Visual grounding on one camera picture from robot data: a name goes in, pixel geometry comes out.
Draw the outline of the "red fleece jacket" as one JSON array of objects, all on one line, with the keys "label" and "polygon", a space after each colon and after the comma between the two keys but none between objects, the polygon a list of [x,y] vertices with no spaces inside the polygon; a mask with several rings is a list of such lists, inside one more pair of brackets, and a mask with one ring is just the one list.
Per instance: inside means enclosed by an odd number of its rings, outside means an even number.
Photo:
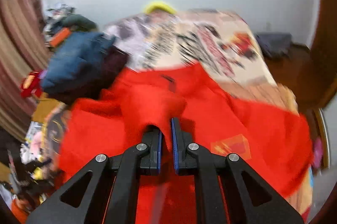
[{"label": "red fleece jacket", "polygon": [[282,197],[308,181],[313,159],[306,119],[225,92],[199,64],[166,71],[124,70],[98,100],[72,106],[60,147],[59,167],[71,178],[100,153],[122,154],[140,143],[150,125],[163,138],[159,176],[140,179],[137,223],[195,223],[194,179],[178,176],[170,121],[211,152],[237,153]]}]

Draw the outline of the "red toy figure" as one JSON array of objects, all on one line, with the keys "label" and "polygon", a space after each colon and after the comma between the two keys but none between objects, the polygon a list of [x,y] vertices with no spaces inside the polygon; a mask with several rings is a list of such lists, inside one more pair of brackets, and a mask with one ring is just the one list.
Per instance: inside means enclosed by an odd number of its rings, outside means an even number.
[{"label": "red toy figure", "polygon": [[43,91],[40,86],[40,75],[42,71],[31,71],[23,80],[20,86],[21,97],[26,99],[31,96],[40,98]]}]

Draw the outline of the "blue denim garment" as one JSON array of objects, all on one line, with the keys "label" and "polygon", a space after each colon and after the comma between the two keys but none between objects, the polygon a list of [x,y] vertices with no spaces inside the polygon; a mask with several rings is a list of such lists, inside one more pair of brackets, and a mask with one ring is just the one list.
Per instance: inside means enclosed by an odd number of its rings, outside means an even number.
[{"label": "blue denim garment", "polygon": [[49,94],[66,92],[96,79],[115,36],[73,32],[52,55],[41,88]]}]

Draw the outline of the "newspaper print blanket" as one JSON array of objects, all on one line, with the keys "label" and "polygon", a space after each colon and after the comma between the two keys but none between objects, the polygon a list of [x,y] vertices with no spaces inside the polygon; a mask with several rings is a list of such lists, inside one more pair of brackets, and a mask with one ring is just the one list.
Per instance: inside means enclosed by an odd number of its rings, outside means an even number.
[{"label": "newspaper print blanket", "polygon": [[155,10],[111,23],[104,34],[116,37],[137,72],[199,63],[231,97],[298,114],[295,95],[273,79],[253,33],[233,12]]}]

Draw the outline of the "grey bag on floor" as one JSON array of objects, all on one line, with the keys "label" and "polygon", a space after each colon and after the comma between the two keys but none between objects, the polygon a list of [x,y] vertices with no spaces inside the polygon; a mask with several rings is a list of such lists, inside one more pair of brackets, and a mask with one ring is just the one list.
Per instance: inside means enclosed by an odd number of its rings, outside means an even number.
[{"label": "grey bag on floor", "polygon": [[254,34],[264,56],[277,58],[287,55],[292,35],[284,32],[258,32]]}]

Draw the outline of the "orange box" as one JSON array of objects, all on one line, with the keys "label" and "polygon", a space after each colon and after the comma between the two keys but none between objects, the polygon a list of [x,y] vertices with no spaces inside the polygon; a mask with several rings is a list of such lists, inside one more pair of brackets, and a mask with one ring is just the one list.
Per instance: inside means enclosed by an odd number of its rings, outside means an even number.
[{"label": "orange box", "polygon": [[49,44],[53,48],[58,47],[70,35],[71,35],[71,30],[67,27],[64,27],[51,38],[51,41],[49,42]]}]

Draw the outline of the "striped brown curtain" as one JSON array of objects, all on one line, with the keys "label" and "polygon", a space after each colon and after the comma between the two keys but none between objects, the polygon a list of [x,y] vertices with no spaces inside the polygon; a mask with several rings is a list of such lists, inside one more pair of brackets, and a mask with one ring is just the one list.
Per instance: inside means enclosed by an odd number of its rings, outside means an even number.
[{"label": "striped brown curtain", "polygon": [[35,99],[21,97],[22,80],[49,60],[41,0],[1,0],[1,128],[23,141]]}]

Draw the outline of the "dark green garment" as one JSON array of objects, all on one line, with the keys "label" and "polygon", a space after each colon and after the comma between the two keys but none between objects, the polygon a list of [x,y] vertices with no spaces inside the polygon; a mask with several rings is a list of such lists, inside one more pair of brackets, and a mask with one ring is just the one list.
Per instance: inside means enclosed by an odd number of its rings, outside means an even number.
[{"label": "dark green garment", "polygon": [[85,31],[96,29],[96,23],[80,14],[70,14],[62,20],[62,26],[68,28],[80,28]]}]

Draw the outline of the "yellow pillow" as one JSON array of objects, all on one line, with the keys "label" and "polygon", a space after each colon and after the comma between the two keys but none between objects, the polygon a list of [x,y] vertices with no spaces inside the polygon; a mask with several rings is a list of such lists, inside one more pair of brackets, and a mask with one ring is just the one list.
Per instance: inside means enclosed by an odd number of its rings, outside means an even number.
[{"label": "yellow pillow", "polygon": [[161,10],[164,11],[168,14],[176,14],[177,11],[169,6],[167,3],[162,2],[162,1],[154,1],[149,3],[145,8],[144,8],[144,13],[146,14],[151,14],[152,12],[156,10]]}]

